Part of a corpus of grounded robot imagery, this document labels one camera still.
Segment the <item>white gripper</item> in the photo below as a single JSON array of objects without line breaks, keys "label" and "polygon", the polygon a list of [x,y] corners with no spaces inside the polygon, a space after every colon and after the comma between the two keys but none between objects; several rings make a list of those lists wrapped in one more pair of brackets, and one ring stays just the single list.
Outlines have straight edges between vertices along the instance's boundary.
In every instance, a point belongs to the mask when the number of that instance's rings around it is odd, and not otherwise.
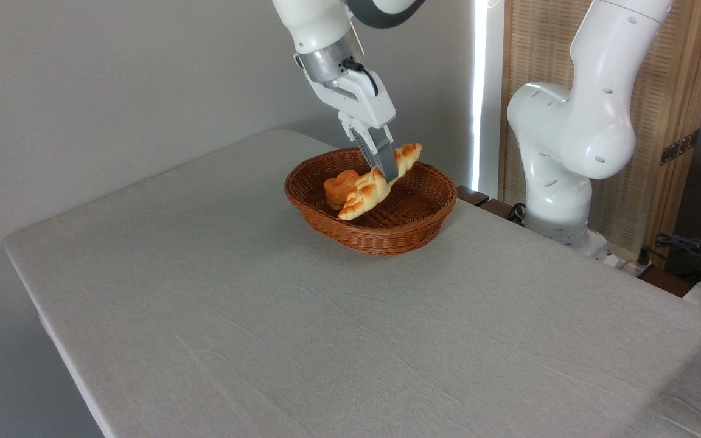
[{"label": "white gripper", "polygon": [[320,83],[308,75],[308,55],[295,54],[294,59],[320,102],[338,112],[348,140],[358,147],[368,166],[377,167],[386,182],[393,183],[399,169],[387,124],[396,111],[385,87],[378,85],[378,75],[350,56],[336,63],[336,78]]}]

